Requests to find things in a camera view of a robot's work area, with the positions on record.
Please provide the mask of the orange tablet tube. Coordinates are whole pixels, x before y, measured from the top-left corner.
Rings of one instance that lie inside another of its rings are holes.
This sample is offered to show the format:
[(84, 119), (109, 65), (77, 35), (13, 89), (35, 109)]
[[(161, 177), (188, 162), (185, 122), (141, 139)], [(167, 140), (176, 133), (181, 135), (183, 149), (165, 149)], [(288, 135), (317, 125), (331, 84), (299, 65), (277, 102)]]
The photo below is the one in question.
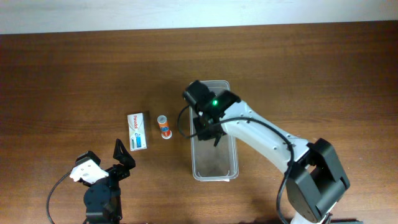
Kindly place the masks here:
[(172, 137), (172, 131), (165, 115), (160, 115), (157, 118), (157, 122), (161, 131), (161, 135), (164, 139), (170, 139)]

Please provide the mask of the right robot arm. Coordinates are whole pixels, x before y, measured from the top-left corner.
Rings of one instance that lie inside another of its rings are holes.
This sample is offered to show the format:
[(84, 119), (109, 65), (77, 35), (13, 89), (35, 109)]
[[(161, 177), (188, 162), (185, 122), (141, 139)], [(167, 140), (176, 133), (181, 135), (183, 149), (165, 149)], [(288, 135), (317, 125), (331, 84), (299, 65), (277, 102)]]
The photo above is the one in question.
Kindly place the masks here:
[(227, 134), (251, 146), (283, 173), (277, 193), (295, 209), (292, 223), (324, 223), (349, 189), (348, 176), (335, 148), (325, 139), (311, 143), (278, 128), (230, 91), (202, 90), (186, 99), (198, 115), (198, 137), (219, 139)]

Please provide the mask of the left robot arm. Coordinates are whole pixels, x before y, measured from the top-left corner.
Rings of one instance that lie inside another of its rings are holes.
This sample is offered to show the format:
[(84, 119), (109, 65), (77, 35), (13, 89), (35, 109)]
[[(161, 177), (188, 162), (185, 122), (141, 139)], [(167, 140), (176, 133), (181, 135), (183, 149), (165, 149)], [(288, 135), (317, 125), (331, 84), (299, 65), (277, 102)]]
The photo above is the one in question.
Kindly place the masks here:
[(123, 219), (119, 182), (130, 176), (136, 162), (120, 139), (116, 140), (113, 158), (119, 163), (106, 169), (108, 176), (91, 184), (85, 192), (85, 223), (119, 224)]

